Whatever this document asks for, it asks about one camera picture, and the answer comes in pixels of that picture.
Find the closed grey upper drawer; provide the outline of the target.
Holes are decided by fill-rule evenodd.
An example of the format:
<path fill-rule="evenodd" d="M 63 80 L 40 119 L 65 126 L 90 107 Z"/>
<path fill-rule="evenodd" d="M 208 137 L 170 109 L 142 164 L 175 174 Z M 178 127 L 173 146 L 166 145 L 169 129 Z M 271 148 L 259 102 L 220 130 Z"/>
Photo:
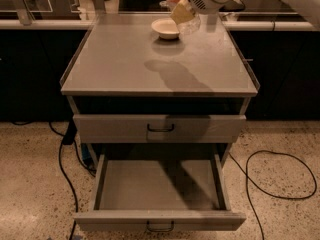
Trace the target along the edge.
<path fill-rule="evenodd" d="M 244 115 L 93 115 L 73 117 L 83 143 L 233 143 Z"/>

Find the open grey lower drawer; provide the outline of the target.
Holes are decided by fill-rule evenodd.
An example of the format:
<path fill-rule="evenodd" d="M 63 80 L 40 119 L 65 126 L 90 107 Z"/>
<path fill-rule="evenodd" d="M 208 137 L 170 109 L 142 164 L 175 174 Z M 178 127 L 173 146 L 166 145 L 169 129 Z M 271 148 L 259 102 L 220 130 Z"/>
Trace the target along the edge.
<path fill-rule="evenodd" d="M 235 231 L 246 215 L 231 210 L 217 155 L 205 160 L 99 160 L 93 196 L 75 221 L 84 231 Z"/>

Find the white horizontal rail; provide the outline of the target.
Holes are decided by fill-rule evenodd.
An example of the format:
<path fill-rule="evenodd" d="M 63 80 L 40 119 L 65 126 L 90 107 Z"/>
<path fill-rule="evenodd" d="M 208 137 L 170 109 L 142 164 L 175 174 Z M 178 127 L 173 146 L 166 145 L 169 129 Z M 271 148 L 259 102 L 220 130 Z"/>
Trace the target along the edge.
<path fill-rule="evenodd" d="M 223 21 L 222 24 L 230 31 L 316 31 L 307 22 Z M 40 20 L 27 26 L 19 20 L 0 20 L 0 29 L 85 30 L 93 25 L 92 20 Z"/>

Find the clear plastic water bottle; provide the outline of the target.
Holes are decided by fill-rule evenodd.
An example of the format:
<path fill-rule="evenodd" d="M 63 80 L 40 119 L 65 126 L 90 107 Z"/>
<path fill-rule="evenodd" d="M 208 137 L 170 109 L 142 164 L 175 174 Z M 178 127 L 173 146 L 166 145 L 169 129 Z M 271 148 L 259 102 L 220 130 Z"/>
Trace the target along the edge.
<path fill-rule="evenodd" d="M 171 11 L 170 17 L 183 35 L 196 32 L 201 25 L 199 15 L 192 8 L 189 0 L 166 0 Z"/>

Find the grey drawer cabinet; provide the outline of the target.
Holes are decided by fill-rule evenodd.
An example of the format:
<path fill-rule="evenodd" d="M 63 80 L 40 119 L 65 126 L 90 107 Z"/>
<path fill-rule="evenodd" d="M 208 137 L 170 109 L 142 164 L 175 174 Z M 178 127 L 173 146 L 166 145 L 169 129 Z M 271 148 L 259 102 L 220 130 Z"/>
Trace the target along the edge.
<path fill-rule="evenodd" d="M 259 85 L 220 20 L 166 41 L 155 14 L 101 17 L 64 74 L 76 114 L 244 115 Z M 233 143 L 210 143 L 221 157 Z"/>

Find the white paper bowl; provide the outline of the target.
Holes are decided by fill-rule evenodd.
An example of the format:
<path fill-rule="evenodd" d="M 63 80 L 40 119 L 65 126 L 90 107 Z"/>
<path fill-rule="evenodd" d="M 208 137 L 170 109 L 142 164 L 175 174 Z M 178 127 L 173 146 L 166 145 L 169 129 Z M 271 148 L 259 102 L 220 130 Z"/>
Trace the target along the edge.
<path fill-rule="evenodd" d="M 151 24 L 152 29 L 159 34 L 159 37 L 165 40 L 173 40 L 179 37 L 179 30 L 176 23 L 171 18 L 155 20 Z"/>

